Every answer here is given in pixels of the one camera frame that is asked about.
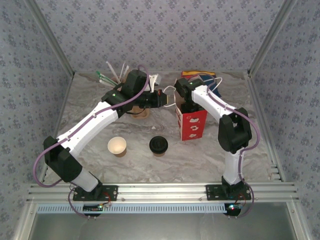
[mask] red box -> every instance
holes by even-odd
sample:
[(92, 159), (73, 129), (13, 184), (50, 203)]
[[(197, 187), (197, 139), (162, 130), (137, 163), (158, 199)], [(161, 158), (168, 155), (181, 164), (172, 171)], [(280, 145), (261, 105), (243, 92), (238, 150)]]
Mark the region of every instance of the red box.
[(184, 99), (175, 93), (175, 113), (178, 118), (180, 136), (182, 141), (199, 139), (205, 130), (207, 111), (195, 111), (192, 113), (181, 113), (181, 104)]

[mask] floral wallpaper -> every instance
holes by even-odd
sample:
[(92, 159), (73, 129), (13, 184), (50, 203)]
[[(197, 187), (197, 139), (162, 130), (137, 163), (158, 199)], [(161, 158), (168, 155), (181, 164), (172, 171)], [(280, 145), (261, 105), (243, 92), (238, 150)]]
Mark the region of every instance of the floral wallpaper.
[(24, 1), (2, 0), (0, 7), (0, 240), (10, 240), (69, 77)]
[(283, 0), (37, 0), (75, 71), (245, 70)]
[(286, 180), (296, 182), (315, 239), (320, 239), (319, 46), (320, 1), (298, 1), (254, 76)]

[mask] paper cup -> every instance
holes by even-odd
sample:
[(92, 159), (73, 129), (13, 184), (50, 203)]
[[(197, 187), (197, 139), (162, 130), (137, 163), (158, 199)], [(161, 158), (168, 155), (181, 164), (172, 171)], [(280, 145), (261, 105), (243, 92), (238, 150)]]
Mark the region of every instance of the paper cup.
[(138, 106), (133, 106), (130, 112), (135, 113), (130, 115), (134, 119), (146, 119), (147, 117), (149, 117), (149, 114), (150, 114), (149, 108), (146, 108), (145, 110), (143, 110)]
[(116, 136), (108, 142), (108, 150), (116, 157), (121, 158), (127, 153), (127, 142), (123, 137)]

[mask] white paper cup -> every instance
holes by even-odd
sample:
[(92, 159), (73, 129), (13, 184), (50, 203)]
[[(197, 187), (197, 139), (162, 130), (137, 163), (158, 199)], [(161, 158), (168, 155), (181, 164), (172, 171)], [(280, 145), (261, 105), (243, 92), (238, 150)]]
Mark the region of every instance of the white paper cup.
[(123, 137), (116, 136), (108, 142), (108, 150), (116, 157), (123, 157), (127, 153), (127, 142)]

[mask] metal bracket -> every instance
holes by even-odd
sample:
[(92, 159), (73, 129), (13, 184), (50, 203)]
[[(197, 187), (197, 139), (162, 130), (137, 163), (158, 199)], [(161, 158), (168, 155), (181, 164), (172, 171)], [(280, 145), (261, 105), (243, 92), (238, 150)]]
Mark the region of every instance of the metal bracket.
[(221, 184), (209, 184), (205, 186), (206, 199), (208, 201), (217, 200), (251, 200), (250, 189), (246, 185), (228, 192), (226, 186)]
[(95, 196), (92, 192), (87, 192), (81, 187), (76, 187), (74, 190), (73, 201), (116, 201), (118, 196), (118, 186), (117, 185), (102, 185), (101, 193)]

